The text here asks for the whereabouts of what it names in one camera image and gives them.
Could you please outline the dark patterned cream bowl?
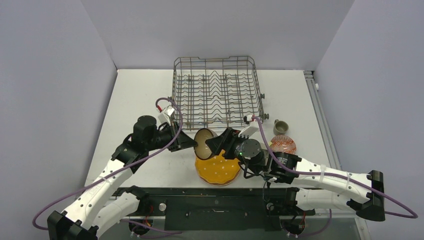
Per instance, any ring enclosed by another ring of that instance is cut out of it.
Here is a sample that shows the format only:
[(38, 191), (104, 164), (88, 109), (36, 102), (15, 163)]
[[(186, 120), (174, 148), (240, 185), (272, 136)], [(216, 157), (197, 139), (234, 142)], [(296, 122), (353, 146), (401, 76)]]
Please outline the dark patterned cream bowl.
[(197, 143), (197, 146), (194, 147), (194, 153), (196, 157), (200, 160), (209, 160), (215, 156), (211, 151), (209, 146), (206, 144), (206, 140), (217, 137), (218, 135), (208, 128), (201, 128), (197, 131), (194, 136), (194, 141)]

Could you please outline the grey wire dish rack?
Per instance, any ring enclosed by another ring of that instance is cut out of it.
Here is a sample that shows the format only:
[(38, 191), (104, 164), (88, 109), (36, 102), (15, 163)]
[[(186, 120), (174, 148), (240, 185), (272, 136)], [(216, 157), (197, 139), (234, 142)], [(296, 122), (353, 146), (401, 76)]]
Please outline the grey wire dish rack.
[(247, 115), (269, 119), (256, 63), (248, 55), (178, 57), (173, 63), (171, 98), (180, 108), (185, 131), (242, 129)]

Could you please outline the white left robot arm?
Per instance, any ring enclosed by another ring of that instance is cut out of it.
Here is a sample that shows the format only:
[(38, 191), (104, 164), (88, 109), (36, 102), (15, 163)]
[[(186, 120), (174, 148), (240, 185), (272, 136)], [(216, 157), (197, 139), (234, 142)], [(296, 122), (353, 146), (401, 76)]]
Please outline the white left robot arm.
[(157, 126), (153, 116), (138, 118), (123, 143), (119, 145), (96, 178), (93, 186), (62, 212), (54, 211), (47, 219), (51, 240), (97, 240), (122, 218), (135, 213), (143, 215), (149, 209), (148, 194), (131, 186), (112, 203), (107, 203), (116, 190), (142, 165), (149, 152), (170, 152), (194, 148), (198, 144), (176, 122)]

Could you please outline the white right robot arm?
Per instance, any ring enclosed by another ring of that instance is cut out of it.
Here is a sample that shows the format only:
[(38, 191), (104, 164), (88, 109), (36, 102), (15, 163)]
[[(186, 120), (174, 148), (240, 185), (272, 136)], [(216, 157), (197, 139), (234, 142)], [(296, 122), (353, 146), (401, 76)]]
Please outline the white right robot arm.
[(212, 155), (237, 159), (247, 168), (248, 177), (262, 174), (267, 180), (288, 185), (308, 186), (288, 190), (282, 199), (283, 209), (294, 214), (298, 210), (339, 209), (352, 211), (365, 220), (383, 222), (385, 216), (384, 175), (372, 170), (351, 173), (316, 164), (305, 158), (272, 151), (256, 139), (241, 137), (239, 131), (227, 128), (220, 135), (206, 139)]

